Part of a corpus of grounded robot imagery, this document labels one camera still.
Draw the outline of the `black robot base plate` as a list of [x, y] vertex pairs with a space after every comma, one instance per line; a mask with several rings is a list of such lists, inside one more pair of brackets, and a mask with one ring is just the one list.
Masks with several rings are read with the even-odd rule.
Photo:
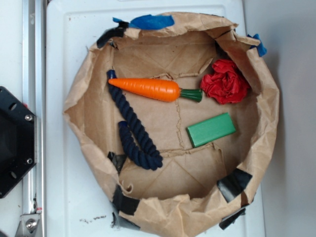
[[35, 166], [36, 116], [5, 87], [0, 88], [0, 197]]

